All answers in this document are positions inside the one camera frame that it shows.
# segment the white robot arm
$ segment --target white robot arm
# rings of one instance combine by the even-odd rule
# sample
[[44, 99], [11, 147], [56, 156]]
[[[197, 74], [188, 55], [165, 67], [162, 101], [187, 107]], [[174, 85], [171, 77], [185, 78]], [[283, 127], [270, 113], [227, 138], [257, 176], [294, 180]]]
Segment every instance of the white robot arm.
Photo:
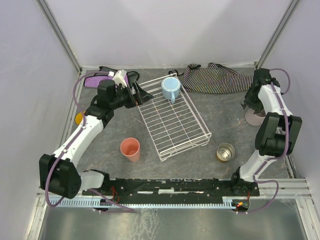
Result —
[[266, 117], [255, 138], [255, 151], [249, 160], [240, 167], [240, 178], [253, 182], [254, 176], [260, 174], [280, 157], [286, 145], [286, 136], [276, 133], [278, 128], [285, 131], [284, 118], [288, 119], [289, 155], [296, 143], [302, 120], [293, 116], [281, 97], [280, 85], [272, 78], [268, 69], [260, 68], [254, 72], [253, 84], [245, 95], [244, 106], [261, 112], [264, 109]]
[[126, 71], [118, 71], [113, 80], [103, 80], [97, 88], [82, 122], [69, 139], [52, 155], [44, 154], [39, 160], [40, 187], [49, 192], [72, 199], [81, 190], [97, 189], [109, 182], [107, 173], [90, 170], [78, 172], [78, 162], [92, 142], [114, 116], [114, 110], [127, 109], [151, 100], [152, 95], [140, 88], [136, 80], [128, 78]]

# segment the orange plastic cup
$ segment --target orange plastic cup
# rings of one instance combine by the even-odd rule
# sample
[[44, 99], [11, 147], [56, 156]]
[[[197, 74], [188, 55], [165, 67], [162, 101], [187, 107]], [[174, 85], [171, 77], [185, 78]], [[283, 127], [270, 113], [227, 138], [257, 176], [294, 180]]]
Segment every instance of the orange plastic cup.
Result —
[[75, 121], [75, 123], [76, 123], [77, 125], [79, 125], [79, 124], [81, 123], [82, 119], [83, 119], [82, 114], [81, 114], [81, 112], [79, 112], [79, 113], [75, 116], [74, 121]]
[[140, 159], [140, 143], [133, 137], [128, 137], [122, 141], [120, 151], [131, 162], [136, 162]]

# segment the mug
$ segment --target mug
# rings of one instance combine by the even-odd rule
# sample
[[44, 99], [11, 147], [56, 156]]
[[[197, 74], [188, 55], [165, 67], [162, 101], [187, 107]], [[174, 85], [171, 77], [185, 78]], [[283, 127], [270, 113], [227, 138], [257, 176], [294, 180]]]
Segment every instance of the mug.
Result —
[[174, 104], [180, 92], [181, 83], [178, 78], [170, 76], [161, 83], [163, 96]]

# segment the gray table surface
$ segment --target gray table surface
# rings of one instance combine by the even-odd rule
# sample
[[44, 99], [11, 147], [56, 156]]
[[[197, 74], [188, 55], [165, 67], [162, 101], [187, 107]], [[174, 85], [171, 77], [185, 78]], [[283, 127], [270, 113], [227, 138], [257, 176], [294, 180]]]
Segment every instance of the gray table surface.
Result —
[[[254, 68], [235, 68], [237, 72], [253, 75]], [[169, 69], [136, 69], [139, 82], [146, 82], [168, 74]], [[83, 87], [79, 103], [85, 110], [97, 94], [94, 88]], [[84, 152], [77, 169], [97, 169], [110, 174], [111, 178], [140, 179], [228, 179], [238, 167], [246, 163], [255, 150], [255, 137], [259, 127], [250, 126], [241, 107], [245, 92], [231, 94], [189, 93], [204, 122], [212, 132], [210, 142], [168, 158], [160, 159], [137, 107], [115, 110], [113, 119]], [[125, 138], [140, 142], [141, 158], [128, 161], [120, 152]], [[235, 157], [228, 163], [217, 161], [215, 154], [221, 143], [235, 148]], [[284, 161], [272, 163], [261, 178], [288, 178]]]

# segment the purple cloth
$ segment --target purple cloth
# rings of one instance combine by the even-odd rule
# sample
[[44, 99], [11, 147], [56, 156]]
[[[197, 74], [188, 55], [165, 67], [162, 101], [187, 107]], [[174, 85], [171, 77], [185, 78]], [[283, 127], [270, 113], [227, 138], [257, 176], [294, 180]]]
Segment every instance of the purple cloth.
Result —
[[[84, 80], [84, 86], [87, 88], [97, 88], [102, 80], [112, 80], [113, 76], [89, 76]], [[124, 78], [126, 84], [129, 84], [128, 76]]]

